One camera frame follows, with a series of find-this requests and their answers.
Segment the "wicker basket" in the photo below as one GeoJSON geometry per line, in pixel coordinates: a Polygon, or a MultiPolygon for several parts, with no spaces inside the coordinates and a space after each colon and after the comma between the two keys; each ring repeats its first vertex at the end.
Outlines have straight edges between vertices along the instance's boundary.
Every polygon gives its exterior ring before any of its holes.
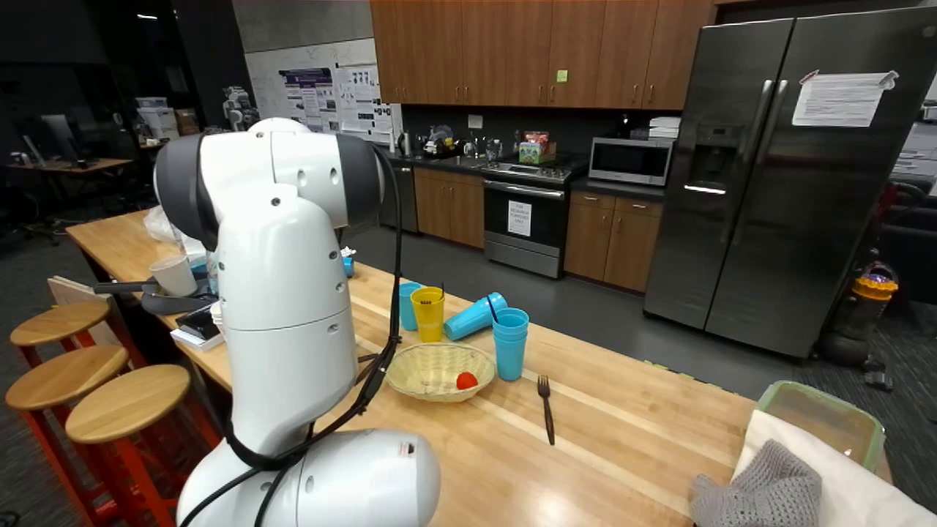
{"type": "Polygon", "coordinates": [[[494,357],[468,345],[440,342],[402,348],[388,364],[391,390],[418,402],[468,402],[494,379],[494,357]],[[475,386],[457,386],[459,374],[475,374],[475,386]]]}

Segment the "microwave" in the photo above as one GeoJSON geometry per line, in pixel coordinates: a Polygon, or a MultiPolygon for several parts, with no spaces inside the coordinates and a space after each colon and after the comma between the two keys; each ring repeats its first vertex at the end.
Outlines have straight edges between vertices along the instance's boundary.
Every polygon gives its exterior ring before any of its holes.
{"type": "Polygon", "coordinates": [[[593,137],[588,180],[668,187],[673,141],[593,137]]]}

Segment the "stainless steel refrigerator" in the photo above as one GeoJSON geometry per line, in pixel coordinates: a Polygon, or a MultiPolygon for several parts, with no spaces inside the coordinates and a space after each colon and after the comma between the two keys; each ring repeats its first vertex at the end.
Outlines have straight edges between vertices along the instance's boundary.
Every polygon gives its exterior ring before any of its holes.
{"type": "Polygon", "coordinates": [[[933,7],[706,26],[643,311],[807,357],[933,64],[933,7]]]}

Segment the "wooden cabinet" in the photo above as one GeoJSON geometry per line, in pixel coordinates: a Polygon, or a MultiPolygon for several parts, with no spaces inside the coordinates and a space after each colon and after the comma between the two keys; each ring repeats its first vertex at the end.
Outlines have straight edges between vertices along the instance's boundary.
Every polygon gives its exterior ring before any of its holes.
{"type": "Polygon", "coordinates": [[[563,269],[643,291],[659,223],[659,201],[573,190],[563,269]]]}
{"type": "Polygon", "coordinates": [[[683,108],[712,0],[371,0],[384,99],[683,108]]]}
{"type": "Polygon", "coordinates": [[[421,235],[484,247],[484,180],[446,171],[416,171],[416,225],[421,235]]]}

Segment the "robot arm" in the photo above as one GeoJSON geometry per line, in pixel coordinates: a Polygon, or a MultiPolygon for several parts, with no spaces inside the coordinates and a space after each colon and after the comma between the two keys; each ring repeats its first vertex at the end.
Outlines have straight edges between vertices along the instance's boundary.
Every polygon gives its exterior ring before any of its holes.
{"type": "MultiPolygon", "coordinates": [[[[225,480],[260,469],[198,518],[246,522],[268,483],[263,462],[302,452],[308,424],[349,395],[355,330],[333,229],[369,216],[380,190],[369,143],[312,134],[293,120],[160,149],[154,194],[167,219],[214,253],[219,329],[233,368],[230,436],[191,475],[178,518],[225,480]]],[[[437,462],[410,434],[327,436],[283,478],[268,506],[274,524],[321,513],[355,524],[421,524],[437,506],[437,462]],[[309,491],[308,478],[330,487],[309,491]],[[412,487],[371,490],[369,516],[358,516],[359,487],[378,480],[412,487]]]]}

